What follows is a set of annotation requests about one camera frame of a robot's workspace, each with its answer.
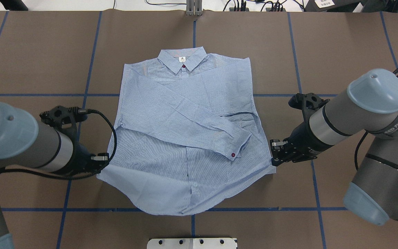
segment white bracket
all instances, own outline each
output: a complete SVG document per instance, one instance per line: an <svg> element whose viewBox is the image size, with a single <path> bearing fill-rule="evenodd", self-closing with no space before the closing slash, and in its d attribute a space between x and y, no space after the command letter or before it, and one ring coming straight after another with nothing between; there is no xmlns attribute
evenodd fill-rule
<svg viewBox="0 0 398 249"><path fill-rule="evenodd" d="M151 239L147 249L237 249L236 238Z"/></svg>

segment robotic arm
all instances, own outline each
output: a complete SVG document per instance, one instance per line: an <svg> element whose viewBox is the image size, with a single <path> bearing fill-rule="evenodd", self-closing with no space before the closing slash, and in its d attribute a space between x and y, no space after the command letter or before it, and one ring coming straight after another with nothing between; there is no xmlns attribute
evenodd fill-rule
<svg viewBox="0 0 398 249"><path fill-rule="evenodd" d="M398 78L374 69L332 101L313 93L288 102L303 123L282 142L271 140L273 165L316 159L361 130L375 137L344 197L347 209L376 225L398 221Z"/></svg>
<svg viewBox="0 0 398 249"><path fill-rule="evenodd" d="M96 110L57 106L41 113L42 122L37 122L28 112L0 102L0 174L27 172L72 180L99 173L113 158L115 148L111 156L108 153L95 155L78 142L76 123L86 120L90 113L101 115L106 120L113 131L116 148L116 133L112 124ZM6 166L11 165L21 165L24 168L6 169ZM13 248L13 242L0 207L0 249L2 248Z"/></svg>

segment metal stand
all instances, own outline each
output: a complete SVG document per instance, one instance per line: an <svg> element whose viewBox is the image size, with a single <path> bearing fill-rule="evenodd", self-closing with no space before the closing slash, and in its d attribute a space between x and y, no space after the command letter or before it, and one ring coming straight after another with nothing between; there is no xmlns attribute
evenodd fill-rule
<svg viewBox="0 0 398 249"><path fill-rule="evenodd" d="M236 238L151 239L147 249L237 249Z"/></svg>
<svg viewBox="0 0 398 249"><path fill-rule="evenodd" d="M187 16L202 16L202 0L187 0Z"/></svg>

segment shirt cuff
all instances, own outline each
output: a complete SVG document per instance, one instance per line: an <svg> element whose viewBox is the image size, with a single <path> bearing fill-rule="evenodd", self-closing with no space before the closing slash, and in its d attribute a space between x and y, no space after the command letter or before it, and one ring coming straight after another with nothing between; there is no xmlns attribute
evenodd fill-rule
<svg viewBox="0 0 398 249"><path fill-rule="evenodd" d="M229 144L224 156L231 161L234 161L239 154L240 149L248 142L251 137L251 132L240 128L240 132L234 137L232 143Z"/></svg>

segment shirt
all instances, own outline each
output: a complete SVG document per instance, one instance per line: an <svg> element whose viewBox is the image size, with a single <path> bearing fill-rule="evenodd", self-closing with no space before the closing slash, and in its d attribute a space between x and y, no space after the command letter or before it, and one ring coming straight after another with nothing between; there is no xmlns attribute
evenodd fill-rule
<svg viewBox="0 0 398 249"><path fill-rule="evenodd" d="M198 47L125 64L114 127L97 177L149 214L197 214L275 173L249 58Z"/></svg>

